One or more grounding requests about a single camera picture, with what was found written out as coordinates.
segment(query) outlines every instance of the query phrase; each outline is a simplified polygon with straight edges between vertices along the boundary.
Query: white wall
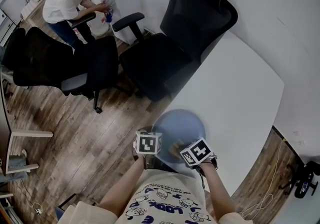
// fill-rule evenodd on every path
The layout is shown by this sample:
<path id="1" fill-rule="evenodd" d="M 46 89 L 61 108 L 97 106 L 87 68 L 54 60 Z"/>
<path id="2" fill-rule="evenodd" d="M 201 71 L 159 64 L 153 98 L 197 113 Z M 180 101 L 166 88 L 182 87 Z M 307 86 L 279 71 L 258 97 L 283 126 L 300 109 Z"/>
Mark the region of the white wall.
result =
<path id="1" fill-rule="evenodd" d="M 317 181 L 320 182 L 320 177 L 315 176 L 313 183 Z M 295 197 L 295 191 L 293 190 L 272 224 L 316 224 L 320 220 L 319 186 L 313 196 L 311 196 L 312 191 L 309 188 L 304 198 L 298 199 Z"/>
<path id="2" fill-rule="evenodd" d="M 299 154 L 319 155 L 320 0 L 228 1 L 239 15 L 231 31 L 285 83 L 275 126 Z M 143 0 L 147 28 L 160 32 L 168 2 Z"/>

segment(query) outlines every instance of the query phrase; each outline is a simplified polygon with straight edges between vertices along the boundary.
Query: cartoon print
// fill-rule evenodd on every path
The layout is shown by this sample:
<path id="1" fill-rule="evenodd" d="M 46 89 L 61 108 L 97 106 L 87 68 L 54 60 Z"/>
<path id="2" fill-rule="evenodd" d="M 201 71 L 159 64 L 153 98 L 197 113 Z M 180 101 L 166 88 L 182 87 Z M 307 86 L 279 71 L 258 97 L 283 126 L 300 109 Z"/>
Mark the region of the cartoon print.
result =
<path id="1" fill-rule="evenodd" d="M 196 205 L 198 206 L 194 201 L 192 201 L 191 199 L 187 198 L 187 199 L 183 199 L 183 200 L 179 200 L 179 203 L 184 207 L 191 207 L 191 205 Z"/>
<path id="2" fill-rule="evenodd" d="M 128 216 L 128 219 L 133 219 L 133 216 L 140 216 L 140 215 L 144 215 L 146 213 L 145 209 L 142 208 L 131 208 L 130 210 L 127 210 L 126 212 L 126 216 Z"/>
<path id="3" fill-rule="evenodd" d="M 201 210 L 201 208 L 199 208 L 199 207 L 191 207 L 190 208 L 191 212 L 195 212 L 196 210 Z"/>
<path id="4" fill-rule="evenodd" d="M 166 199 L 168 197 L 168 193 L 171 194 L 171 192 L 166 192 L 161 188 L 155 188 L 157 189 L 156 194 L 159 196 L 161 199 Z"/>
<path id="5" fill-rule="evenodd" d="M 153 189 L 152 189 L 152 188 L 147 188 L 147 189 L 144 191 L 144 193 L 147 194 L 147 193 L 150 192 L 150 191 L 153 191 Z"/>
<path id="6" fill-rule="evenodd" d="M 211 221 L 208 215 L 199 212 L 190 213 L 190 218 L 197 222 L 203 222 L 205 219 Z"/>
<path id="7" fill-rule="evenodd" d="M 143 196 L 136 198 L 135 200 L 136 200 L 136 202 L 142 202 L 144 200 L 147 200 L 148 198 L 149 198 L 149 195 L 146 194 L 146 195 L 143 195 Z"/>
<path id="8" fill-rule="evenodd" d="M 142 224 L 151 224 L 153 221 L 154 221 L 154 217 L 147 215 L 141 223 Z"/>
<path id="9" fill-rule="evenodd" d="M 140 196 L 140 197 L 137 197 L 136 199 L 134 199 L 135 200 L 135 202 L 133 202 L 132 204 L 130 204 L 130 208 L 131 207 L 137 207 L 137 206 L 139 206 L 139 203 L 140 202 L 142 202 L 142 201 L 144 201 L 144 200 L 147 200 L 149 198 L 149 195 L 147 194 L 147 195 L 143 195 L 143 196 Z"/>
<path id="10" fill-rule="evenodd" d="M 172 197 L 175 197 L 175 198 L 177 198 L 177 199 L 180 199 L 180 198 L 181 198 L 181 195 L 180 195 L 180 194 L 175 194 L 175 195 L 173 195 Z"/>

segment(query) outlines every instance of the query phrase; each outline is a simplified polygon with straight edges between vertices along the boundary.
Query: white table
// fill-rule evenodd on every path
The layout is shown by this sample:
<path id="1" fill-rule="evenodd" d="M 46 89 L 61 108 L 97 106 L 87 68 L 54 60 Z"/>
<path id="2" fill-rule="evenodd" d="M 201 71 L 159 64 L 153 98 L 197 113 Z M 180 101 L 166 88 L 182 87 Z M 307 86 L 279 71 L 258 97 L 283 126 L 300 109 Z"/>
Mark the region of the white table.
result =
<path id="1" fill-rule="evenodd" d="M 165 112 L 186 109 L 202 120 L 206 140 L 218 156 L 219 176 L 232 195 L 263 148 L 283 89 L 283 81 L 270 66 L 226 32 Z M 199 176 L 184 164 L 165 163 L 180 173 Z"/>
<path id="2" fill-rule="evenodd" d="M 9 158 L 12 141 L 15 136 L 51 138 L 54 134 L 51 131 L 31 131 L 12 129 L 9 122 L 6 107 L 6 100 L 4 97 L 4 91 L 2 87 L 2 74 L 0 73 L 0 159 L 2 160 L 2 172 L 4 175 L 7 175 L 10 173 L 29 171 L 32 169 L 39 168 L 38 164 L 9 167 Z"/>

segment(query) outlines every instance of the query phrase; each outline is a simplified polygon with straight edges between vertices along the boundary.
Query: baseboard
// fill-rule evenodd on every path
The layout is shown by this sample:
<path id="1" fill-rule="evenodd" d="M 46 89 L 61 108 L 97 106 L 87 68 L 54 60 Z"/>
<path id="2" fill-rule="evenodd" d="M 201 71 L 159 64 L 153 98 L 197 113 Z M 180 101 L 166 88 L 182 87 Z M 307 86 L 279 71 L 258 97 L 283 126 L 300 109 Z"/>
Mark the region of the baseboard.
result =
<path id="1" fill-rule="evenodd" d="M 285 137 L 283 137 L 283 135 L 278 131 L 278 129 L 274 126 L 272 126 L 272 130 L 274 130 L 274 132 L 282 139 L 284 140 Z M 304 164 L 304 162 L 302 161 L 302 159 L 300 158 L 300 156 L 298 155 L 298 153 L 294 150 L 294 148 L 289 144 L 288 140 L 285 140 L 285 144 L 288 146 L 288 148 L 290 148 L 290 150 L 294 153 L 294 155 L 296 156 L 297 162 L 299 164 Z"/>

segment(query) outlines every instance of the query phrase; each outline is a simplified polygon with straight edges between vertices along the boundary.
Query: blue plate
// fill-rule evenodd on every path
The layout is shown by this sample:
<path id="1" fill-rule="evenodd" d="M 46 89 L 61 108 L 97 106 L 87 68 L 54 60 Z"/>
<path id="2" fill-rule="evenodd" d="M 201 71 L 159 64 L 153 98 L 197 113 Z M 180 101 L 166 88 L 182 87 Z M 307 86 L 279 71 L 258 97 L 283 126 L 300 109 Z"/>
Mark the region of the blue plate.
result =
<path id="1" fill-rule="evenodd" d="M 178 159 L 169 151 L 174 143 L 181 141 L 184 148 L 198 138 L 206 137 L 205 127 L 199 117 L 183 109 L 171 110 L 160 116 L 153 125 L 152 132 L 162 133 L 162 149 L 158 156 L 170 163 L 183 163 L 182 159 Z"/>

